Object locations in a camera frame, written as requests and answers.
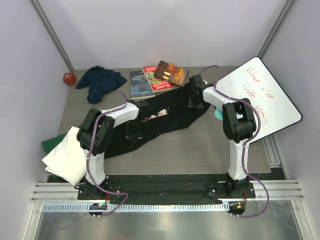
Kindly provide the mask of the red cover book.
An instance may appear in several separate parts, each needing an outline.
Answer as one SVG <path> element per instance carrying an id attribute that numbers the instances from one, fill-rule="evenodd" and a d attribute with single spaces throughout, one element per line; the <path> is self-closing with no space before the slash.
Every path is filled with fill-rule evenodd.
<path id="1" fill-rule="evenodd" d="M 165 80 L 157 78 L 154 73 L 157 70 L 157 65 L 144 66 L 142 72 L 148 81 L 148 84 L 153 93 L 166 92 L 173 89 L 173 85 Z"/>

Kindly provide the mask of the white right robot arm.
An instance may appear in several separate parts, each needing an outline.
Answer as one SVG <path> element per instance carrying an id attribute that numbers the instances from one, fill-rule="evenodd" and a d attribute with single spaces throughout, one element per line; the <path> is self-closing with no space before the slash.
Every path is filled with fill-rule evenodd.
<path id="1" fill-rule="evenodd" d="M 251 102 L 220 92 L 214 83 L 207 83 L 201 75 L 189 78 L 188 107 L 200 110 L 205 103 L 222 111 L 222 127 L 230 145 L 230 164 L 226 174 L 225 191 L 233 198 L 240 197 L 249 188 L 248 151 L 250 140 L 260 131 Z"/>

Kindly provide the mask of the dark cover paperback book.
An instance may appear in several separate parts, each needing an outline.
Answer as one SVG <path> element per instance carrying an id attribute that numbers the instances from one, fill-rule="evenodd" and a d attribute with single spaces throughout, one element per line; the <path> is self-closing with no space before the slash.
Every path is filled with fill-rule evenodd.
<path id="1" fill-rule="evenodd" d="M 189 70 L 162 60 L 153 74 L 154 77 L 167 81 L 177 87 L 183 87 L 186 84 L 188 75 Z"/>

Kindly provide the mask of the black t shirt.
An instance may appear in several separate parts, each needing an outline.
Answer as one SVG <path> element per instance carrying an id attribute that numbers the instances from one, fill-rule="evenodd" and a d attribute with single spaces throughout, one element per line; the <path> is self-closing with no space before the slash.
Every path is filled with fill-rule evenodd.
<path id="1" fill-rule="evenodd" d="M 191 86 L 186 83 L 179 87 L 145 101 L 151 108 L 151 118 L 141 123 L 142 138 L 134 144 L 125 139 L 127 123 L 114 128 L 111 142 L 104 153 L 106 159 L 133 152 L 158 136 L 188 128 L 200 118 L 209 108 L 209 103 L 204 103 L 202 109 L 188 107 Z"/>

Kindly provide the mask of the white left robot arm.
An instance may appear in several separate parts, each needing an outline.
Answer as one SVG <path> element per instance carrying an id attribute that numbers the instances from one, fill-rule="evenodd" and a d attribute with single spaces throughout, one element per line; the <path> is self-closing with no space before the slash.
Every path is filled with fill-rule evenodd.
<path id="1" fill-rule="evenodd" d="M 133 145 L 142 139 L 142 121 L 150 112 L 148 102 L 132 99 L 105 111 L 96 108 L 89 110 L 76 135 L 86 158 L 85 182 L 84 186 L 78 188 L 80 193 L 97 200 L 108 193 L 103 184 L 106 182 L 104 157 L 111 143 L 114 128 L 125 124 L 124 139 Z"/>

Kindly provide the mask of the white dry-erase board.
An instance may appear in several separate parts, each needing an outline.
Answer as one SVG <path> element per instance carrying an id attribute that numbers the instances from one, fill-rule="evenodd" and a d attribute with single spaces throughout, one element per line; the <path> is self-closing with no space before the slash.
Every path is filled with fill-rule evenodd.
<path id="1" fill-rule="evenodd" d="M 250 100 L 260 118 L 259 134 L 252 142 L 303 119 L 296 105 L 257 56 L 221 78 L 216 89 L 229 97 Z"/>

